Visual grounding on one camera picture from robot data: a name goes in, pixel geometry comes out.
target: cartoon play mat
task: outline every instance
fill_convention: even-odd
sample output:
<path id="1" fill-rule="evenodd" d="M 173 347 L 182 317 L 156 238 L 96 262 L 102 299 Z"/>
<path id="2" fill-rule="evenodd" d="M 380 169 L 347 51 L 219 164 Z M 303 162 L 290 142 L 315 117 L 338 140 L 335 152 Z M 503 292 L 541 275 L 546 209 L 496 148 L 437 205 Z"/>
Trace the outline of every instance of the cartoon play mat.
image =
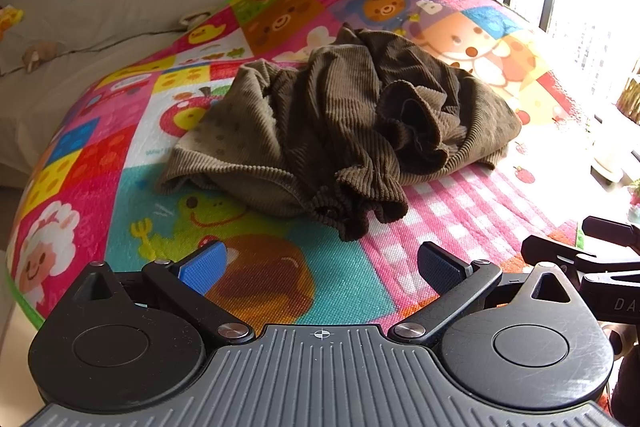
<path id="1" fill-rule="evenodd" d="M 343 243 L 306 219 L 275 219 L 223 193 L 154 183 L 174 143 L 225 96 L 240 64 L 304 62 L 343 22 L 383 29 L 489 83 L 524 124 L 498 169 L 464 168 L 406 187 L 410 210 Z M 80 270 L 228 249 L 207 298 L 265 323 L 388 327 L 433 298 L 416 253 L 434 241 L 462 259 L 519 271 L 530 233 L 572 243 L 585 131 L 546 35 L 493 0 L 230 0 L 171 47 L 103 78 L 66 115 L 23 195 L 8 250 L 14 294 L 42 323 Z"/>

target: cartoon frog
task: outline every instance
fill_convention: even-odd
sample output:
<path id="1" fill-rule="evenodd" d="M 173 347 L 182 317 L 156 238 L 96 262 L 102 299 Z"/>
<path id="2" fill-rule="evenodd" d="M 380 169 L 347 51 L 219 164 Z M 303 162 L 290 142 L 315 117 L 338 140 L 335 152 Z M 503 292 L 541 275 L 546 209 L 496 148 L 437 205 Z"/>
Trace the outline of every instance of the cartoon frog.
<path id="1" fill-rule="evenodd" d="M 224 241 L 247 233 L 284 237 L 290 224 L 290 221 L 250 210 L 223 194 L 192 192 L 178 201 L 173 237 L 151 235 L 153 222 L 149 217 L 131 223 L 130 233 L 141 241 L 138 253 L 144 259 L 180 261 L 210 241 Z"/>

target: circular cap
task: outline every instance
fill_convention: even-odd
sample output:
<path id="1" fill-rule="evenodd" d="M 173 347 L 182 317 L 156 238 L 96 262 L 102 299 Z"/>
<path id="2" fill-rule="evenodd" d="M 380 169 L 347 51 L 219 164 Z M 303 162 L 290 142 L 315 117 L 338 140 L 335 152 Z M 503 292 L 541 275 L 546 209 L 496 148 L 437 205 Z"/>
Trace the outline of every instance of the circular cap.
<path id="1" fill-rule="evenodd" d="M 95 367 L 116 367 L 139 359 L 149 347 L 148 336 L 138 328 L 109 324 L 86 330 L 76 338 L 74 351 Z"/>
<path id="2" fill-rule="evenodd" d="M 228 322 L 218 328 L 218 334 L 226 339 L 242 339 L 249 334 L 249 328 L 238 322 Z"/>
<path id="3" fill-rule="evenodd" d="M 423 325 L 415 322 L 403 322 L 394 326 L 394 333 L 403 339 L 417 339 L 427 332 Z"/>
<path id="4" fill-rule="evenodd" d="M 531 349 L 535 339 L 544 349 Z M 512 326 L 500 331 L 494 339 L 494 348 L 505 360 L 524 367 L 547 367 L 564 359 L 569 345 L 557 331 L 543 326 Z"/>

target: brown cartoon bear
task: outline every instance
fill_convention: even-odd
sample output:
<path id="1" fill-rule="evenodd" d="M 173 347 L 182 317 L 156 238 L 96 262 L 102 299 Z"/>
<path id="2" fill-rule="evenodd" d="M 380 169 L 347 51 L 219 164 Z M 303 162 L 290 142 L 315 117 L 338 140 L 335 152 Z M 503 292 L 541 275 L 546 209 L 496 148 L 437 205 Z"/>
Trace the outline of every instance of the brown cartoon bear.
<path id="1" fill-rule="evenodd" d="M 278 0 L 242 26 L 254 55 L 284 44 L 324 10 L 317 0 Z"/>

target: brown corduroy garment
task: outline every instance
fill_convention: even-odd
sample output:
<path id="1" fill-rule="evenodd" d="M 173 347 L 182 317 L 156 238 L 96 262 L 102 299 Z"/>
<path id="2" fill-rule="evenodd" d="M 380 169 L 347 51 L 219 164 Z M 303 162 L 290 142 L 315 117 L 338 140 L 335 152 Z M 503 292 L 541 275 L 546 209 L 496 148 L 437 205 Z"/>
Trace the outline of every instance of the brown corduroy garment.
<path id="1" fill-rule="evenodd" d="M 383 31 L 341 28 L 302 69 L 244 64 L 181 138 L 159 180 L 221 188 L 274 216 L 307 214 L 359 239 L 408 210 L 403 185 L 491 168 L 520 120 L 491 87 Z"/>

